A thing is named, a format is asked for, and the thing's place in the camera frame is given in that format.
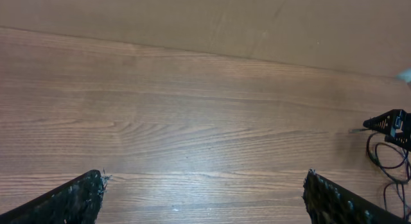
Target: black cable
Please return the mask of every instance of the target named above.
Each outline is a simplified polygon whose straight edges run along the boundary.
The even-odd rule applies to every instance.
[[[366,152],[367,152],[367,155],[368,155],[368,157],[370,158],[371,162],[374,163],[376,166],[378,166],[378,167],[392,180],[392,182],[388,183],[388,184],[384,187],[384,190],[383,190],[385,210],[387,210],[387,197],[386,197],[387,188],[388,188],[390,185],[394,185],[394,184],[395,184],[395,185],[396,185],[396,188],[397,188],[397,195],[398,195],[399,199],[403,202],[403,205],[404,205],[404,207],[403,207],[403,210],[404,210],[404,216],[403,216],[403,218],[404,218],[404,220],[407,220],[407,221],[408,221],[408,219],[409,219],[410,216],[411,216],[411,207],[410,207],[410,206],[407,204],[407,202],[405,201],[405,190],[404,190],[404,185],[405,185],[405,184],[408,184],[408,182],[411,180],[411,163],[410,163],[410,161],[408,160],[408,150],[403,149],[403,151],[400,151],[400,150],[398,150],[397,148],[395,148],[395,147],[393,147],[393,146],[391,146],[391,145],[389,145],[389,144],[387,144],[387,143],[385,143],[385,142],[379,142],[379,143],[377,143],[377,144],[375,145],[375,147],[374,147],[374,154],[372,154],[371,151],[370,151],[370,141],[371,141],[372,137],[374,137],[376,134],[378,134],[378,132],[373,133],[373,134],[371,134],[371,135],[368,137]],[[377,151],[378,146],[386,146],[386,147],[389,147],[389,148],[395,150],[397,153],[399,153],[399,154],[402,156],[403,160],[401,161],[401,163],[399,163],[399,164],[396,165],[396,166],[383,166],[383,165],[381,165],[380,159],[378,158],[378,151]],[[405,166],[406,166],[406,168],[405,168],[405,173],[406,173],[406,175],[407,175],[407,178],[406,178],[405,180],[403,180],[403,179],[398,179],[398,178],[392,176],[391,174],[389,174],[389,173],[386,171],[386,169],[397,169],[397,168],[401,167],[401,166],[404,165],[404,164],[405,164]],[[403,194],[402,196],[401,196],[401,194],[399,193],[399,187],[398,187],[398,185],[401,185],[402,194]]]

